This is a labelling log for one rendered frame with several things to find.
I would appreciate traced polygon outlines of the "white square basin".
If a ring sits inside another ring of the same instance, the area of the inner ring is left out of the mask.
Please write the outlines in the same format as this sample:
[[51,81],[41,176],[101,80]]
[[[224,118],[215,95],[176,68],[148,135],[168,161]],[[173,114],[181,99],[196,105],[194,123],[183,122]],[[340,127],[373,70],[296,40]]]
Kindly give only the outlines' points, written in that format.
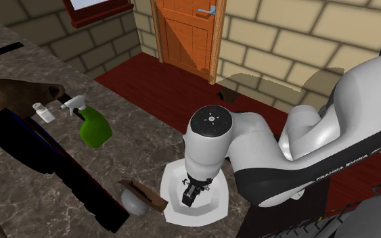
[[201,227],[214,223],[228,214],[229,191],[222,171],[213,179],[208,191],[196,196],[192,206],[182,202],[187,183],[183,159],[168,163],[160,184],[160,196],[168,204],[164,210],[167,222],[185,227]]

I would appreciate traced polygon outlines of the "brown cardboard box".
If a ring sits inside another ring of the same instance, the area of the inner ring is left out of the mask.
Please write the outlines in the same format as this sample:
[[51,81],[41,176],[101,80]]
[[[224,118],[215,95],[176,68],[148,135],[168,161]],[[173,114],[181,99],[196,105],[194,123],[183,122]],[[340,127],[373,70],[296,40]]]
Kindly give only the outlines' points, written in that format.
[[149,205],[149,209],[156,210],[160,213],[163,213],[168,202],[165,199],[162,199],[159,194],[155,193],[145,185],[134,181],[134,180],[121,180],[118,181],[118,184],[121,184],[131,191],[136,197],[138,197],[141,201],[145,202]]

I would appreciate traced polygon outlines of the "grey round bowl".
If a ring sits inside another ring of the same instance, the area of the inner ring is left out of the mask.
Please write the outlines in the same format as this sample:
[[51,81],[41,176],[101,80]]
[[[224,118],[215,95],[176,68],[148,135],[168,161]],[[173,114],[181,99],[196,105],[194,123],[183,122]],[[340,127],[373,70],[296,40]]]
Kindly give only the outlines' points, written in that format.
[[131,191],[125,189],[121,195],[123,207],[136,216],[144,215],[149,210],[149,205],[141,201]]

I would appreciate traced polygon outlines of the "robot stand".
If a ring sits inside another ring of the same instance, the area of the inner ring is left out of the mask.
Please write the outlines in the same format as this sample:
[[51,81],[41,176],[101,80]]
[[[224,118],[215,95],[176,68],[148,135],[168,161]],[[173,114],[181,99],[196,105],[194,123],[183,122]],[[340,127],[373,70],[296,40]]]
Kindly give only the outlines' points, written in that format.
[[262,238],[270,233],[316,220],[331,210],[328,205],[331,208],[345,207],[347,202],[341,206],[336,204],[342,201],[342,195],[338,199],[331,198],[337,194],[336,191],[331,191],[334,187],[332,180],[327,178],[324,182],[308,187],[298,200],[289,199],[270,208],[251,205],[236,238]]

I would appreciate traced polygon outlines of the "green spray bottle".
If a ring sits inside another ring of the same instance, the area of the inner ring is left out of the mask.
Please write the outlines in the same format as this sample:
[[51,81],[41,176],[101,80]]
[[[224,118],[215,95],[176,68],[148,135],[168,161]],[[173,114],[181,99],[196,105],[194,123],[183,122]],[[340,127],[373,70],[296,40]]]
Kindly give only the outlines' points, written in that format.
[[68,108],[70,115],[78,110],[85,121],[80,129],[81,139],[90,147],[98,148],[112,137],[112,129],[105,117],[91,106],[85,104],[85,95],[77,95],[61,105]]

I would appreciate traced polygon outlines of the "orange wooden door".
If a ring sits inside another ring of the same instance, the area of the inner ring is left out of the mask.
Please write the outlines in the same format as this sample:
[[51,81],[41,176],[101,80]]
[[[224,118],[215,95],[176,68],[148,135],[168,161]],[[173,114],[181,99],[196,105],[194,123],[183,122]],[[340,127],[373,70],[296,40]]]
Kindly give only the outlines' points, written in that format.
[[216,83],[227,0],[150,0],[161,63]]

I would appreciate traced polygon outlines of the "small white bottle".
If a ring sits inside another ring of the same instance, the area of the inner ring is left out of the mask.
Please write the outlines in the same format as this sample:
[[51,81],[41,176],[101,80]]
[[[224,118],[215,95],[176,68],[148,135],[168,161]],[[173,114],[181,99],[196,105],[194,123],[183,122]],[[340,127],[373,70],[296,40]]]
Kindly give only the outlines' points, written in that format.
[[42,103],[34,103],[32,105],[35,112],[46,122],[50,123],[55,120],[55,116],[42,104]]

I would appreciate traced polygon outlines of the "long black box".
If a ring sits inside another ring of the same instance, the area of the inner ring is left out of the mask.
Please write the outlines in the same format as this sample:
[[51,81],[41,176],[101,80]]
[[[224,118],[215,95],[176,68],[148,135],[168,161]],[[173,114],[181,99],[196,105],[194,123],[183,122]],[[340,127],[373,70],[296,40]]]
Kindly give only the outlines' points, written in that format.
[[0,148],[25,166],[56,174],[105,229],[116,233],[129,213],[39,124],[0,111]]

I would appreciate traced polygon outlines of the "red framed window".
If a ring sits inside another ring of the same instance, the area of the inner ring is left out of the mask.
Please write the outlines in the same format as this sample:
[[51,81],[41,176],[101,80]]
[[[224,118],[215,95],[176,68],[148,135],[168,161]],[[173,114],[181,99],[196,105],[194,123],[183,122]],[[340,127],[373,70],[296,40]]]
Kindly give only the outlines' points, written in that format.
[[129,0],[62,0],[71,24],[81,28],[133,9]]

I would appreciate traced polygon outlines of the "brown animal figure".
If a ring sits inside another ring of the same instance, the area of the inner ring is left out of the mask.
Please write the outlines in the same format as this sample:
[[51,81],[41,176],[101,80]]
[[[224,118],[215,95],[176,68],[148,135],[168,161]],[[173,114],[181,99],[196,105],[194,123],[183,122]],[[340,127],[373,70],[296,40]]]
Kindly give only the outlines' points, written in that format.
[[36,113],[35,103],[47,105],[64,93],[59,84],[0,79],[0,111],[7,108],[21,118],[31,117]]

